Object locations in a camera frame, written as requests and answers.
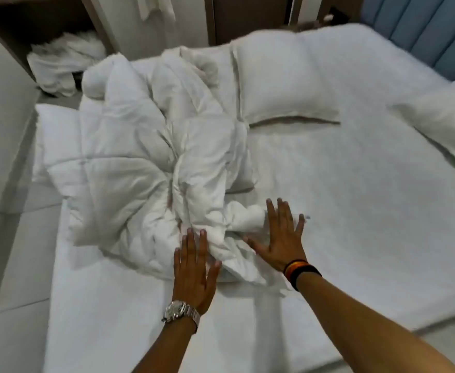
blanket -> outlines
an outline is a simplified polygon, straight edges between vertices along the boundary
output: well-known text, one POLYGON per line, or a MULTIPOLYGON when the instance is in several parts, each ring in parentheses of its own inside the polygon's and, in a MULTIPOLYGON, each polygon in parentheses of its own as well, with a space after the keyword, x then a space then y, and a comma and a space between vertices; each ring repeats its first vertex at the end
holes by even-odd
POLYGON ((164 53, 150 79, 113 55, 84 74, 93 99, 73 120, 41 117, 47 105, 37 105, 38 176, 68 200, 76 246, 98 245, 172 278, 186 228, 205 229, 222 280, 274 284, 236 233, 262 231, 265 209, 225 200, 253 187, 255 173, 248 126, 213 97, 216 81, 216 64, 189 49, 164 53))

tile floor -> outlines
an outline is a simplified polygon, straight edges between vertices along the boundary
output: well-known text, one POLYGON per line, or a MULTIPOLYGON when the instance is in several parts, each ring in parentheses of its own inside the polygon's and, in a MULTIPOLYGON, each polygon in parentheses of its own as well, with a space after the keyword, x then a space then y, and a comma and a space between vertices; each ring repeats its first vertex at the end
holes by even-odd
MULTIPOLYGON (((40 102, 77 108, 71 98, 43 97, 40 102)), ((43 370, 50 312, 50 286, 62 199, 54 188, 32 184, 32 150, 14 199, 1 214, 0 234, 0 373, 43 370)), ((425 337, 455 363, 455 322, 425 337)), ((343 365, 319 372, 351 373, 343 365)))

blue upholstered headboard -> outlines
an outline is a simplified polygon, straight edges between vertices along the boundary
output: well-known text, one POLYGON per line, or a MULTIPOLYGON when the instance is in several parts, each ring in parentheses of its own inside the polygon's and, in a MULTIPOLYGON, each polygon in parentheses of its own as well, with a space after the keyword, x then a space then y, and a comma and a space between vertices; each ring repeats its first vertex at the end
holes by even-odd
POLYGON ((361 20, 455 80, 455 0, 365 0, 361 20))

bracelet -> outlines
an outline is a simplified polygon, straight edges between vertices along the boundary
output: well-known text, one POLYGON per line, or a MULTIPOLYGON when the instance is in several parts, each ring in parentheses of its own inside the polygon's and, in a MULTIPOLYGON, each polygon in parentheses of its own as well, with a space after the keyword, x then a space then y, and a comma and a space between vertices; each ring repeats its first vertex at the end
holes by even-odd
POLYGON ((299 291, 297 288, 297 279, 298 276, 303 272, 312 272, 322 277, 317 268, 302 259, 289 262, 283 270, 286 279, 291 283, 292 287, 297 292, 299 291))

brown door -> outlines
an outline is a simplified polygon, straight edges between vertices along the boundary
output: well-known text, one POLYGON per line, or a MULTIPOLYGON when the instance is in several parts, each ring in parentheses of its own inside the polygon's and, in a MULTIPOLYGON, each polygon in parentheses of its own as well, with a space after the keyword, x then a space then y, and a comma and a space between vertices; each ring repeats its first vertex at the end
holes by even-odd
POLYGON ((213 0, 216 44, 260 29, 277 29, 285 23, 291 0, 213 0))

